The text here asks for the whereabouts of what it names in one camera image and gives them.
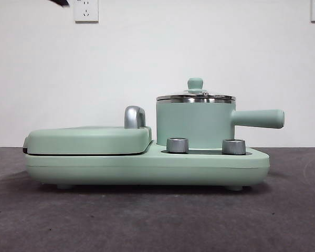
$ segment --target pot handle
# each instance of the pot handle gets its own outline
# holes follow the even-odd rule
[[[285,113],[280,109],[234,111],[232,113],[232,124],[281,129],[285,124]]]

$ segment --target sandwich maker lid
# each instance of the sandwich maker lid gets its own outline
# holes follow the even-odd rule
[[[32,131],[24,152],[34,155],[139,154],[152,141],[150,127],[79,127]]]

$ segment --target glass lid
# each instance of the glass lid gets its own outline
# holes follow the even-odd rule
[[[232,100],[235,101],[236,98],[233,96],[218,95],[210,93],[203,89],[203,80],[201,78],[190,78],[188,80],[188,89],[180,93],[170,94],[168,96],[159,96],[157,101],[161,100],[171,100],[171,99],[218,99],[218,100]]]

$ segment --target lid knob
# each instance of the lid knob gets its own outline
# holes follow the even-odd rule
[[[202,89],[203,80],[201,78],[190,78],[188,80],[188,88],[189,89]]]

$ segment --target stainless steel rim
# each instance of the stainless steel rim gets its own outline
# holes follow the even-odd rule
[[[219,99],[219,100],[236,100],[236,97],[234,96],[224,96],[224,95],[210,95],[208,93],[199,93],[199,94],[174,94],[171,96],[159,96],[157,97],[157,101],[160,100],[170,100],[170,99]]]
[[[195,103],[195,102],[203,102],[203,103],[230,103],[235,104],[235,100],[227,100],[227,99],[214,99],[214,98],[178,98],[178,99],[166,99],[166,100],[157,100],[157,104],[160,103]]]

